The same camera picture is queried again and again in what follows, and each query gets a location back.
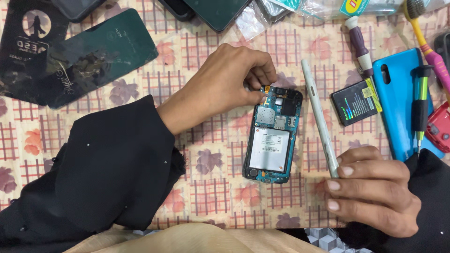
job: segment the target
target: fingernail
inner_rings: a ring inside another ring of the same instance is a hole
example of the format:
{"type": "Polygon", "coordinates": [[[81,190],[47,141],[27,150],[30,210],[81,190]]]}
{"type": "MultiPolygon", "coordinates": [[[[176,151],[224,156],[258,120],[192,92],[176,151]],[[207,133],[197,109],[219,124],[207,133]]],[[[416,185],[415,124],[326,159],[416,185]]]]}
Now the fingernail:
{"type": "Polygon", "coordinates": [[[350,176],[355,170],[351,167],[342,167],[342,171],[344,172],[344,175],[350,176]]]}
{"type": "Polygon", "coordinates": [[[339,210],[339,204],[334,200],[329,200],[328,208],[332,211],[337,211],[337,210],[339,210]]]}
{"type": "Polygon", "coordinates": [[[330,190],[339,190],[341,188],[341,185],[336,181],[328,180],[327,183],[330,190]]]}

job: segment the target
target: checkered tablecloth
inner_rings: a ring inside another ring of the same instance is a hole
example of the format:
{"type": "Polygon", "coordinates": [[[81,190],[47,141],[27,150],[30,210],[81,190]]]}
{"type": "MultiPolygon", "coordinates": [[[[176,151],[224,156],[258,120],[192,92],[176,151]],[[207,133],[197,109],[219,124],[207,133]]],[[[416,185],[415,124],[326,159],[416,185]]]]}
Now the checkered tablecloth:
{"type": "MultiPolygon", "coordinates": [[[[7,7],[8,0],[0,0],[0,32],[7,7]]],[[[49,171],[51,158],[67,141],[75,120],[147,94],[153,95],[156,105],[161,104],[183,87],[222,43],[270,53],[279,76],[276,85],[296,88],[305,96],[290,181],[271,185],[243,179],[241,168],[253,108],[237,108],[176,137],[175,145],[188,161],[187,173],[175,184],[150,228],[165,229],[186,222],[222,228],[340,224],[324,205],[324,180],[329,173],[306,96],[301,59],[307,59],[313,71],[336,155],[374,145],[385,159],[391,158],[380,114],[344,128],[330,101],[330,93],[361,80],[343,20],[324,22],[291,14],[246,42],[235,25],[216,34],[198,19],[181,23],[157,0],[108,0],[82,23],[71,24],[67,38],[127,8],[140,13],[157,45],[157,59],[59,110],[0,98],[0,210],[20,196],[24,185],[49,171]],[[130,96],[112,96],[118,86],[130,96]],[[206,175],[196,169],[211,160],[214,166],[208,167],[206,175]]],[[[427,13],[419,20],[425,37],[431,40],[447,24],[448,9],[427,13]]],[[[411,25],[400,15],[362,17],[360,26],[373,60],[417,46],[411,25]]],[[[445,98],[436,80],[431,78],[429,85],[434,105],[441,105],[445,98]]]]}

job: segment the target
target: silhouette print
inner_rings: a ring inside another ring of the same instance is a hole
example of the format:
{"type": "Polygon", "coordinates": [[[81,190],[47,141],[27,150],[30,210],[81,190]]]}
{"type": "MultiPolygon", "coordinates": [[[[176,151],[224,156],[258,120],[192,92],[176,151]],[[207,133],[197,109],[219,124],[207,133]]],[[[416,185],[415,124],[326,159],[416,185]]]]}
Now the silhouette print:
{"type": "Polygon", "coordinates": [[[31,35],[33,39],[39,39],[39,34],[45,34],[46,32],[41,28],[41,20],[39,16],[34,16],[33,22],[34,33],[31,35]]]}

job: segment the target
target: blue phone back cover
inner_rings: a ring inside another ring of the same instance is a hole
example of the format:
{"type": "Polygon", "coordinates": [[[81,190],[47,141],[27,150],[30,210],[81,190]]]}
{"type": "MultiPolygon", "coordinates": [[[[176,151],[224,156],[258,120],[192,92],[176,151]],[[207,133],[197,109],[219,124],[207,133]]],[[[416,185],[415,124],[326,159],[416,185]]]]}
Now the blue phone back cover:
{"type": "MultiPolygon", "coordinates": [[[[385,57],[373,64],[375,87],[383,108],[382,117],[392,157],[402,162],[417,150],[415,133],[411,131],[411,106],[419,94],[419,78],[415,77],[414,69],[422,65],[422,56],[418,48],[385,57]],[[383,80],[381,66],[384,64],[391,78],[389,84],[385,84],[383,80]]],[[[430,115],[434,109],[429,92],[427,99],[430,115]]],[[[445,155],[426,137],[423,138],[421,148],[432,151],[439,158],[445,155]]]]}

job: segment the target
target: hand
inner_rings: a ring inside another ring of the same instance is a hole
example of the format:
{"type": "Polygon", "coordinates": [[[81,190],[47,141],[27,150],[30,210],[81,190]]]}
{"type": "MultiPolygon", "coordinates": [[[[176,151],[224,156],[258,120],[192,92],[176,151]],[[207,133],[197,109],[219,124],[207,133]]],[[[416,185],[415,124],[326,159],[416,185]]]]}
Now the hand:
{"type": "Polygon", "coordinates": [[[261,84],[276,81],[275,66],[268,53],[222,44],[157,111],[170,132],[177,135],[214,115],[260,103],[266,99],[264,93],[257,91],[261,84]],[[256,91],[245,90],[244,80],[256,91]]]}
{"type": "Polygon", "coordinates": [[[421,202],[408,190],[410,172],[404,163],[383,160],[373,146],[350,149],[337,161],[341,179],[328,180],[325,187],[334,198],[327,201],[330,212],[393,237],[417,233],[421,202]]]}

